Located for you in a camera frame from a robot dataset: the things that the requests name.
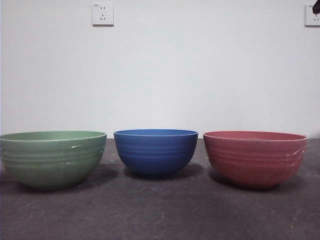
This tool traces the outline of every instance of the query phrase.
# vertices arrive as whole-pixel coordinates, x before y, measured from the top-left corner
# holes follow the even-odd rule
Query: white wall
[[[320,29],[304,27],[308,1],[114,0],[115,27],[94,28],[93,0],[2,0],[1,132],[311,135]]]

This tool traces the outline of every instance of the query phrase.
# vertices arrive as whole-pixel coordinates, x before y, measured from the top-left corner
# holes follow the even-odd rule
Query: green bowl
[[[1,161],[18,182],[57,190],[84,180],[98,165],[107,135],[95,131],[41,131],[0,136]]]

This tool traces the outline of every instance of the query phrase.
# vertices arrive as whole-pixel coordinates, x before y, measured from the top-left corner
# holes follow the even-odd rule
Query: blue bowl
[[[116,150],[132,171],[160,177],[183,169],[194,155],[198,133],[178,129],[134,129],[114,133]]]

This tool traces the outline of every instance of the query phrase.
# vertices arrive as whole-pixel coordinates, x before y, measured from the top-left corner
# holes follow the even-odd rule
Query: bowl rim
[[[66,139],[50,139],[50,140],[16,140],[16,139],[3,139],[3,137],[7,137],[10,135],[16,134],[37,134],[37,133],[70,133],[70,132],[85,132],[85,133],[98,133],[98,136],[90,136],[90,137],[74,137],[74,138],[66,138]],[[24,131],[24,132],[15,132],[8,133],[4,135],[0,135],[1,142],[62,142],[62,141],[73,141],[73,140],[83,140],[83,139],[96,139],[101,137],[107,137],[107,134],[102,131],[87,131],[87,130],[66,130],[66,131]]]
[[[230,138],[230,137],[219,137],[219,136],[210,136],[210,133],[218,133],[218,132],[225,132],[225,133],[232,133],[232,132],[240,132],[240,133],[269,133],[269,134],[285,134],[285,135],[293,135],[298,137],[303,137],[300,139],[282,139],[282,140],[272,140],[272,139],[239,139],[239,138]],[[208,138],[214,139],[225,139],[225,140],[233,140],[233,141],[247,141],[247,142],[296,142],[296,141],[307,141],[309,138],[307,135],[299,134],[299,133],[290,133],[290,132],[280,132],[280,131],[246,131],[246,130],[217,130],[217,131],[207,131],[203,134],[203,137],[206,136]]]
[[[137,135],[137,134],[124,134],[120,132],[124,131],[139,131],[139,130],[169,130],[169,131],[184,131],[184,132],[192,132],[190,134],[172,134],[172,135]],[[135,129],[123,129],[114,131],[113,135],[121,135],[121,136],[131,136],[131,137],[180,137],[180,136],[192,136],[198,135],[199,133],[194,130],[187,129],[176,129],[176,128],[135,128]]]

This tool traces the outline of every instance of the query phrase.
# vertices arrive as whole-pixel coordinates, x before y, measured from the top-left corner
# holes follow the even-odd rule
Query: gray table
[[[204,142],[167,179],[143,179],[108,139],[80,185],[35,191],[2,173],[1,240],[320,240],[320,139],[299,172],[271,190],[230,184],[209,165]]]

